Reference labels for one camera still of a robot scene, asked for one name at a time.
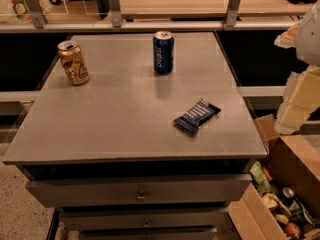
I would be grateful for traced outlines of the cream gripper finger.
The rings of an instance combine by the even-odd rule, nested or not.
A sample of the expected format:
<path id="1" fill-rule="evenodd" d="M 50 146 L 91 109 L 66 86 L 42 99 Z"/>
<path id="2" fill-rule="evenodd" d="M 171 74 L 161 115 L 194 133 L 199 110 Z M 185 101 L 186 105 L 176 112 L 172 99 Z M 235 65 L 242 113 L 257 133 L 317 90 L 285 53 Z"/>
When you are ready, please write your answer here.
<path id="1" fill-rule="evenodd" d="M 274 44 L 278 47 L 285 49 L 295 48 L 299 25 L 300 23 L 296 23 L 295 25 L 288 28 L 285 32 L 278 35 L 274 41 Z"/>
<path id="2" fill-rule="evenodd" d="M 292 72 L 287 79 L 274 128 L 281 135 L 290 135 L 319 107 L 320 67 L 309 65 L 301 74 Z"/>

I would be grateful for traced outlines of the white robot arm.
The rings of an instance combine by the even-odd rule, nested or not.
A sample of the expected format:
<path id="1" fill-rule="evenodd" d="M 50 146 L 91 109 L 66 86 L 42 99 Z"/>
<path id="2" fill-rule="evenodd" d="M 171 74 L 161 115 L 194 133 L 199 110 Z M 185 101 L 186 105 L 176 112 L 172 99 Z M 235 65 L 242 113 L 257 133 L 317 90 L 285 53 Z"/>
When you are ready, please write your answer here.
<path id="1" fill-rule="evenodd" d="M 290 135 L 320 107 L 320 0 L 300 22 L 278 35 L 274 44 L 295 48 L 297 58 L 308 64 L 305 71 L 292 72 L 287 79 L 283 102 L 276 115 L 275 130 Z"/>

